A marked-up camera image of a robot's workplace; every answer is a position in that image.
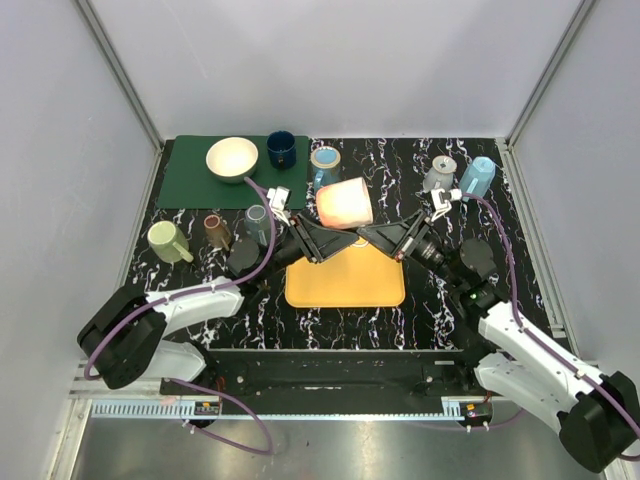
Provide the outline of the pink ceramic mug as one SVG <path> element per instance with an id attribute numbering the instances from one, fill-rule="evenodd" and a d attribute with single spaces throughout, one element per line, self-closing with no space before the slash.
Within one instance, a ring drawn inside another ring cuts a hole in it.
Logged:
<path id="1" fill-rule="evenodd" d="M 370 225 L 374 220 L 369 190 L 363 177 L 322 187 L 316 194 L 316 209 L 320 223 L 327 228 L 358 228 Z"/>

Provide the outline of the grey faceted mug white inside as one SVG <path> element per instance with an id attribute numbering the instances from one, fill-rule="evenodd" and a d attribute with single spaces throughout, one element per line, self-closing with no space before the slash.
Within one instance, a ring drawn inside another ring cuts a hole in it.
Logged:
<path id="1" fill-rule="evenodd" d="M 270 217 L 263 205 L 255 204 L 245 211 L 245 229 L 249 237 L 263 247 L 271 238 Z"/>

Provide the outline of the pale grey-blue mug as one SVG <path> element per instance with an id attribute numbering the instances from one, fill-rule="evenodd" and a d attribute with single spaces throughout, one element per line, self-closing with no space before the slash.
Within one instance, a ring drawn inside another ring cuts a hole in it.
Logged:
<path id="1" fill-rule="evenodd" d="M 423 190 L 430 192 L 434 189 L 444 189 L 448 191 L 452 188 L 457 163 L 454 159 L 446 155 L 436 156 L 431 163 L 423 180 Z"/>

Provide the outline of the blue mug orange inside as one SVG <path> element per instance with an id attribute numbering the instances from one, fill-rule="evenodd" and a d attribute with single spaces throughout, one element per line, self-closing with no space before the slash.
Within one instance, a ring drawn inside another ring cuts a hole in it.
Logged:
<path id="1" fill-rule="evenodd" d="M 310 162 L 315 192 L 341 181 L 341 154 L 334 147 L 321 146 L 314 149 L 310 156 Z"/>

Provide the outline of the black dark red mug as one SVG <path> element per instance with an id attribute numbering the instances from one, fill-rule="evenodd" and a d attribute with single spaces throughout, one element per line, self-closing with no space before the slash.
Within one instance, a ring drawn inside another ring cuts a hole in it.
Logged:
<path id="1" fill-rule="evenodd" d="M 208 215 L 203 221 L 203 226 L 212 247 L 230 250 L 233 238 L 226 222 L 219 215 Z"/>

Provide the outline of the light blue faceted mug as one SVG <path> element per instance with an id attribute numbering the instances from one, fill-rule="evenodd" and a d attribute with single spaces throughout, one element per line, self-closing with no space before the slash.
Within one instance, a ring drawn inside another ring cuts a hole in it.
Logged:
<path id="1" fill-rule="evenodd" d="M 466 168 L 459 182 L 462 193 L 484 197 L 495 177 L 496 164 L 486 156 L 476 157 Z"/>

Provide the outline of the light green ceramic mug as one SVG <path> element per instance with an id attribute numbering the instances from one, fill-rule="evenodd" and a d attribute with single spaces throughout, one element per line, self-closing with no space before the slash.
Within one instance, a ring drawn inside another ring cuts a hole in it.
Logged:
<path id="1" fill-rule="evenodd" d="M 185 235 L 171 221 L 154 223 L 147 233 L 147 241 L 163 262 L 174 264 L 180 261 L 194 261 Z"/>

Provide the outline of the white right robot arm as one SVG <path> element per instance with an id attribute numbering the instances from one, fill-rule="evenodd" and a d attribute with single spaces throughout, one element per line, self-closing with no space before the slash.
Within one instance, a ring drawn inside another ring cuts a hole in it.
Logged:
<path id="1" fill-rule="evenodd" d="M 493 251 L 480 239 L 442 248 L 422 211 L 404 220 L 337 230 L 297 215 L 291 232 L 304 255 L 323 262 L 364 239 L 387 257 L 412 259 L 445 280 L 461 316 L 459 345 L 466 364 L 454 384 L 466 396 L 486 389 L 544 422 L 583 468 L 603 472 L 639 438 L 639 396 L 621 372 L 611 375 L 583 361 L 538 329 L 489 278 Z"/>

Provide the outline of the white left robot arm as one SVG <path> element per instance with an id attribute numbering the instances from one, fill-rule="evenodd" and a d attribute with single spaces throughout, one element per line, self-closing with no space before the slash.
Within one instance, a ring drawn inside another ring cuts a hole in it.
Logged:
<path id="1" fill-rule="evenodd" d="M 311 225 L 291 230 L 265 248 L 251 238 L 236 241 L 227 257 L 228 273 L 192 287 L 151 291 L 117 289 L 77 337 L 88 362 L 83 375 L 111 390 L 144 377 L 176 377 L 196 396 L 215 386 L 216 372 L 203 350 L 169 341 L 169 335 L 217 318 L 229 318 L 261 293 L 266 280 L 295 262 L 328 260 L 358 239 L 353 231 Z"/>

